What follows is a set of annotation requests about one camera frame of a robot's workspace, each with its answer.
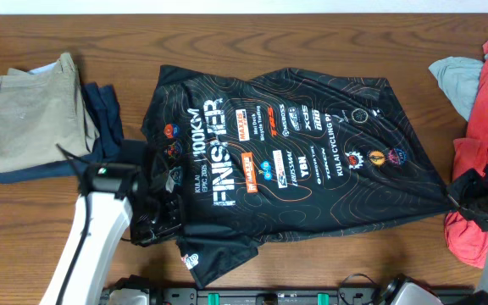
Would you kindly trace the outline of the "black printed cycling jersey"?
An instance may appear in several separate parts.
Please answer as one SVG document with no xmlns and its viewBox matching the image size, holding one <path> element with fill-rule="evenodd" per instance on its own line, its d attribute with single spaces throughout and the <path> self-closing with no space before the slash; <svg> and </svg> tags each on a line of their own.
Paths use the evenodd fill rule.
<svg viewBox="0 0 488 305">
<path fill-rule="evenodd" d="M 164 65 L 141 130 L 182 199 L 176 243 L 199 287 L 267 242 L 383 230 L 450 208 L 385 78 L 285 68 L 240 80 Z"/>
</svg>

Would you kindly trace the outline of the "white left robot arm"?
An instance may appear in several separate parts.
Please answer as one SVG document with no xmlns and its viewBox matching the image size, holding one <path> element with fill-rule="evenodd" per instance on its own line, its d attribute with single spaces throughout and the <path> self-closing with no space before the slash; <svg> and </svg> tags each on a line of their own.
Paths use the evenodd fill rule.
<svg viewBox="0 0 488 305">
<path fill-rule="evenodd" d="M 90 164 L 80 175 L 80 195 L 64 250 L 43 304 L 99 301 L 115 250 L 126 231 L 147 247 L 173 238 L 184 222 L 179 167 L 146 172 L 134 164 Z"/>
</svg>

